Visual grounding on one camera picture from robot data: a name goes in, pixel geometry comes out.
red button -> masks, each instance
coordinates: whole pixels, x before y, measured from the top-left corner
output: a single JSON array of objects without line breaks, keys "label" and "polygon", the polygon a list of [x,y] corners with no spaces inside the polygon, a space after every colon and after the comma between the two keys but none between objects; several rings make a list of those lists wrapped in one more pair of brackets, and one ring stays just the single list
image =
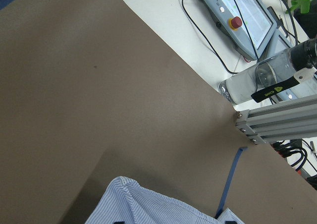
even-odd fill
[{"label": "red button", "polygon": [[231,26],[234,28],[234,29],[237,29],[239,27],[242,26],[242,20],[240,17],[234,17],[233,19],[231,19]]}]

cloth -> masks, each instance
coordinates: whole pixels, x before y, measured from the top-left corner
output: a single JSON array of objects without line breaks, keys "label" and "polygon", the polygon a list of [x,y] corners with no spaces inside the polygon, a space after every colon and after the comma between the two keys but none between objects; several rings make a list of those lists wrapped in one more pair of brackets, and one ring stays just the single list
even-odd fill
[{"label": "cloth", "polygon": [[224,224],[243,222],[229,209],[216,220],[190,205],[141,187],[127,177],[115,178],[86,224]]}]

black strap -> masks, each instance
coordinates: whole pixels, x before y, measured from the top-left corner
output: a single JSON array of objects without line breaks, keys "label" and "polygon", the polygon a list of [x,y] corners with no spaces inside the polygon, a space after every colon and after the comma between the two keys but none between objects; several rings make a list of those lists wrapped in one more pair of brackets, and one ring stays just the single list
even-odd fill
[{"label": "black strap", "polygon": [[277,84],[268,86],[264,89],[261,89],[255,92],[254,94],[252,94],[251,97],[254,99],[254,101],[259,103],[263,101],[264,99],[267,99],[273,95],[276,95],[277,93],[282,92],[286,89],[292,88],[298,84],[299,82],[294,77],[291,77],[285,81],[282,81]]}]

clear bottle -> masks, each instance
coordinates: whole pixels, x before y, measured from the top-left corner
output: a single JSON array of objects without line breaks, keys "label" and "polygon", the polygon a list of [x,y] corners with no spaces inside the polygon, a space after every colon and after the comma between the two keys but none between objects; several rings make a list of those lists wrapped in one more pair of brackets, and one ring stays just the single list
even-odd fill
[{"label": "clear bottle", "polygon": [[304,67],[316,67],[316,42],[307,40],[233,75],[220,83],[219,92],[231,103],[240,104],[251,100],[256,91],[284,81]]}]

emergency stop button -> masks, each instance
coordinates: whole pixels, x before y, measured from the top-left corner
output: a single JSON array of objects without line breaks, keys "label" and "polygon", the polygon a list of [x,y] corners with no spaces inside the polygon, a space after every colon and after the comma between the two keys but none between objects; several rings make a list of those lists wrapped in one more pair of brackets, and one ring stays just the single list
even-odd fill
[{"label": "emergency stop button", "polygon": [[240,17],[234,17],[229,19],[229,26],[232,30],[238,30],[242,26],[242,20]]}]

